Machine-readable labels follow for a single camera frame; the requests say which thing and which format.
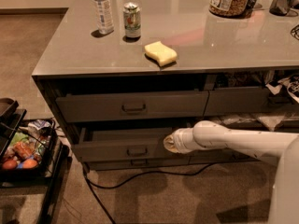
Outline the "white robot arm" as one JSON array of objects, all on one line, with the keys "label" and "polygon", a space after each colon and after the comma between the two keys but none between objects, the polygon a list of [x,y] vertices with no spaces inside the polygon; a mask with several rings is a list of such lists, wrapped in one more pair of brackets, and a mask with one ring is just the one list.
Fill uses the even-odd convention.
[{"label": "white robot arm", "polygon": [[209,120],[181,128],[164,147],[187,154],[229,148],[277,167],[268,224],[299,224],[299,134],[229,129]]}]

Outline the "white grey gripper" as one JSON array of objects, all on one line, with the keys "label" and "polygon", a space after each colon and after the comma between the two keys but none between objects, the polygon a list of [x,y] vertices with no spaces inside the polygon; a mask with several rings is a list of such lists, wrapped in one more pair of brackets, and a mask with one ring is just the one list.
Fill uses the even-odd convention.
[{"label": "white grey gripper", "polygon": [[195,141],[193,128],[178,129],[164,139],[164,148],[172,153],[187,154],[195,150],[205,150]]}]

